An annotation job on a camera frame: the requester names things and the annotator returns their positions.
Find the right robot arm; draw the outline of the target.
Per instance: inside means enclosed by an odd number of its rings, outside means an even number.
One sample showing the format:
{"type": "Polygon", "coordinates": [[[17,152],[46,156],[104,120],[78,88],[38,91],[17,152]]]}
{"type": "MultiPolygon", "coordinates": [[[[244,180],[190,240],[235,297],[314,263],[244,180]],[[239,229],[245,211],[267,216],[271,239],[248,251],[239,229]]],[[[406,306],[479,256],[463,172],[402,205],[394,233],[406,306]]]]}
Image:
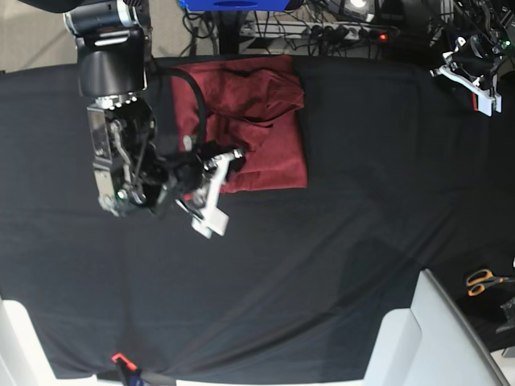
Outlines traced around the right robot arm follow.
{"type": "Polygon", "coordinates": [[[87,111],[101,208],[116,216],[146,208],[161,216],[177,203],[196,220],[212,216],[230,164],[245,153],[209,142],[198,83],[155,63],[148,3],[82,1],[64,22],[76,41],[80,93],[93,101],[87,111]],[[197,126],[174,154],[161,155],[154,144],[155,115],[142,98],[151,76],[183,80],[197,104],[197,126]]]}

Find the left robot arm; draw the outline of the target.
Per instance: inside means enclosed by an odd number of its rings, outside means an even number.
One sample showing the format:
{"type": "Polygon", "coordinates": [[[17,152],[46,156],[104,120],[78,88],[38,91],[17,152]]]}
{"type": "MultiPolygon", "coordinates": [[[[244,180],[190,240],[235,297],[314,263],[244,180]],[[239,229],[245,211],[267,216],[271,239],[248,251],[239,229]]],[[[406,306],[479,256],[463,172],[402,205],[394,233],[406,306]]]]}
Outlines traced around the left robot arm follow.
{"type": "Polygon", "coordinates": [[[443,63],[430,70],[461,84],[492,108],[501,108],[496,90],[501,66],[514,64],[514,10],[509,1],[440,1],[428,6],[431,21],[450,43],[443,63]]]}

